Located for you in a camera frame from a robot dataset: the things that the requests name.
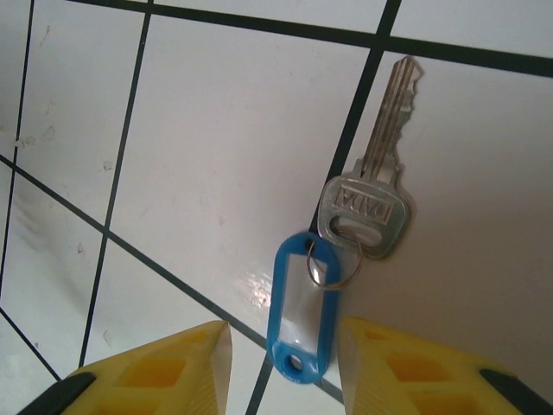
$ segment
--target white tile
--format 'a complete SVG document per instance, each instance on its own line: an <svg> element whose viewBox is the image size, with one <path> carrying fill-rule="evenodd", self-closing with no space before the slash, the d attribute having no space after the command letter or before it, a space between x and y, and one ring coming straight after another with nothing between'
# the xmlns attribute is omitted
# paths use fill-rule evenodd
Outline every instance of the white tile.
<svg viewBox="0 0 553 415"><path fill-rule="evenodd" d="M112 228L259 333L366 50L152 17Z"/></svg>
<svg viewBox="0 0 553 415"><path fill-rule="evenodd" d="M553 57L548 0L402 2L392 35L474 48Z"/></svg>
<svg viewBox="0 0 553 415"><path fill-rule="evenodd" d="M18 164L105 220L143 15L35 3Z"/></svg>
<svg viewBox="0 0 553 415"><path fill-rule="evenodd" d="M332 28L376 32L384 11L385 0L155 0L155 3L191 9L217 11L233 15L263 17L328 26Z"/></svg>
<svg viewBox="0 0 553 415"><path fill-rule="evenodd" d="M29 0L0 0L0 154L13 157L21 97Z"/></svg>
<svg viewBox="0 0 553 415"><path fill-rule="evenodd" d="M258 415L343 415L344 406L314 385L297 385L273 368Z"/></svg>
<svg viewBox="0 0 553 415"><path fill-rule="evenodd" d="M10 184L11 169L4 163L0 163L0 250L3 250L6 214L8 213L8 202L10 200Z"/></svg>
<svg viewBox="0 0 553 415"><path fill-rule="evenodd" d="M349 168L397 58L383 59ZM410 229L389 260L366 264L342 312L503 361L552 400L553 322L543 316L553 312L553 84L419 61L425 75L398 144Z"/></svg>
<svg viewBox="0 0 553 415"><path fill-rule="evenodd" d="M0 316L0 350L0 413L18 413L55 379L3 316Z"/></svg>
<svg viewBox="0 0 553 415"><path fill-rule="evenodd" d="M60 377L77 368L101 235L18 176L3 309Z"/></svg>
<svg viewBox="0 0 553 415"><path fill-rule="evenodd" d="M212 320L218 317L109 242L86 363ZM232 330L229 415L245 413L263 358L264 350Z"/></svg>

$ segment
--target stain on tile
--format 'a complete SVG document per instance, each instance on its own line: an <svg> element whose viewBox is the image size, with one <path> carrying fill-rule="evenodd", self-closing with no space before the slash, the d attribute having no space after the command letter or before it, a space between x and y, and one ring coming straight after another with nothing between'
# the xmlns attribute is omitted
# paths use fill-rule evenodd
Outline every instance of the stain on tile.
<svg viewBox="0 0 553 415"><path fill-rule="evenodd" d="M104 331L104 334L102 334L102 337L104 337L104 342L105 344L108 345L109 348L111 348L111 338L110 338L110 335L109 333L106 331Z"/></svg>
<svg viewBox="0 0 553 415"><path fill-rule="evenodd" d="M42 40L41 40L41 44L38 45L38 48L39 48L39 49L42 48L42 45L43 45L44 42L46 41L46 38L48 37L49 34L50 34L50 25L48 25L48 26L46 27L46 33L44 34L44 37L43 37Z"/></svg>
<svg viewBox="0 0 553 415"><path fill-rule="evenodd" d="M55 128L50 125L41 135L41 141L43 143L49 143L55 139Z"/></svg>
<svg viewBox="0 0 553 415"><path fill-rule="evenodd" d="M45 117L50 113L50 107L52 107L54 105L55 105L55 102L53 102L53 100L49 99L48 103L46 104L46 111L44 112Z"/></svg>
<svg viewBox="0 0 553 415"><path fill-rule="evenodd" d="M23 142L25 145L35 145L36 139L33 136L28 136L23 139Z"/></svg>

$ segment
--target key head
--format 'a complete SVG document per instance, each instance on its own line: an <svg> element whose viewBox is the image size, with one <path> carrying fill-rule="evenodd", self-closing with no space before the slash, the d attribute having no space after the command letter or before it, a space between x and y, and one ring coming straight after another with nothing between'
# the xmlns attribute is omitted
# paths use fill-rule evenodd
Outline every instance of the key head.
<svg viewBox="0 0 553 415"><path fill-rule="evenodd" d="M319 235L337 246L357 250L357 242L338 235L333 227L352 228L365 256L383 259L390 255L409 224L407 201L388 183L343 175L330 180L319 204Z"/></svg>

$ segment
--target key blade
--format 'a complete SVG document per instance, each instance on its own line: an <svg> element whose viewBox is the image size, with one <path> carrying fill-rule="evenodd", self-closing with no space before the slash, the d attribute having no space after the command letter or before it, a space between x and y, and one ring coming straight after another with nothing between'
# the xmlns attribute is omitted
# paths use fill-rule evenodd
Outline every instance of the key blade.
<svg viewBox="0 0 553 415"><path fill-rule="evenodd" d="M410 118L416 82L422 75L423 70L412 56L394 64L363 158L362 175L370 169L372 179L378 176L386 154L395 147L402 127Z"/></svg>

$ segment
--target key tag hole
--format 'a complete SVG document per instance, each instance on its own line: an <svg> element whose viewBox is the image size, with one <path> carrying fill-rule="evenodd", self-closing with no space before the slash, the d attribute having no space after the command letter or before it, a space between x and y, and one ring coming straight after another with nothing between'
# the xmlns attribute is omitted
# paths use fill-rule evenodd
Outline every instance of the key tag hole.
<svg viewBox="0 0 553 415"><path fill-rule="evenodd" d="M291 354L286 360L288 369L297 374L301 373L303 370L303 364L299 357Z"/></svg>
<svg viewBox="0 0 553 415"><path fill-rule="evenodd" d="M306 250L306 251L309 251L309 249L311 249L311 246L313 246L314 244L315 244L315 243L314 243L313 240L311 240L311 239L305 239L305 242L304 242L303 246L305 246L305 250ZM316 248L316 246L313 246L313 249L312 249L311 252L315 252L315 248Z"/></svg>

